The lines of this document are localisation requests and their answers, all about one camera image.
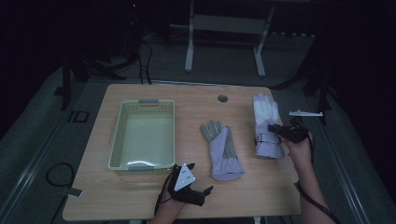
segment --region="person's arm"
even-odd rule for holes
[[[163,190],[162,203],[160,203],[157,213],[148,224],[172,224],[183,209],[185,203],[172,199],[171,194],[167,190],[168,184],[169,182]]]
[[[308,139],[306,138],[304,141],[298,144],[294,144],[287,139],[283,139],[283,142],[290,150],[290,157],[294,162],[294,168],[297,171],[297,175],[300,179],[299,182],[301,188],[314,201],[329,209],[329,206],[326,204],[326,201],[321,193],[320,186],[312,166],[311,150]],[[300,195],[300,204],[302,220],[304,224],[335,223],[328,215],[307,201],[302,195]]]

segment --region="white glove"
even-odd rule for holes
[[[279,122],[277,103],[260,92],[253,96],[253,109],[256,120],[256,156],[264,159],[284,157],[279,137],[268,131],[268,124]]]

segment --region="work glove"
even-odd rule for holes
[[[285,156],[280,138],[268,131],[269,124],[278,124],[277,103],[263,94],[253,96],[254,118],[256,120],[256,156],[276,159]]]
[[[236,157],[230,127],[222,127],[219,121],[210,120],[207,126],[201,125],[201,132],[209,143],[214,179],[231,180],[245,173]]]

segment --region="white tool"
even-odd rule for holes
[[[174,190],[178,191],[178,190],[188,186],[190,183],[192,183],[194,181],[195,181],[195,176],[192,174],[189,167],[187,167],[186,163],[184,163],[181,166],[181,170],[178,175]]]
[[[304,112],[304,111],[301,111],[301,110],[297,110],[297,111],[294,111],[294,112],[289,112],[289,115],[290,116],[302,116],[302,117],[308,117],[308,116],[311,116],[311,117],[321,117],[321,116],[323,116],[323,114],[322,114],[322,112],[319,112],[319,113],[311,113],[311,112]]]

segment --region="gray glove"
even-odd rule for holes
[[[219,121],[210,120],[207,126],[201,125],[201,132],[209,143],[214,179],[231,180],[245,173],[236,157],[230,127],[222,127]]]

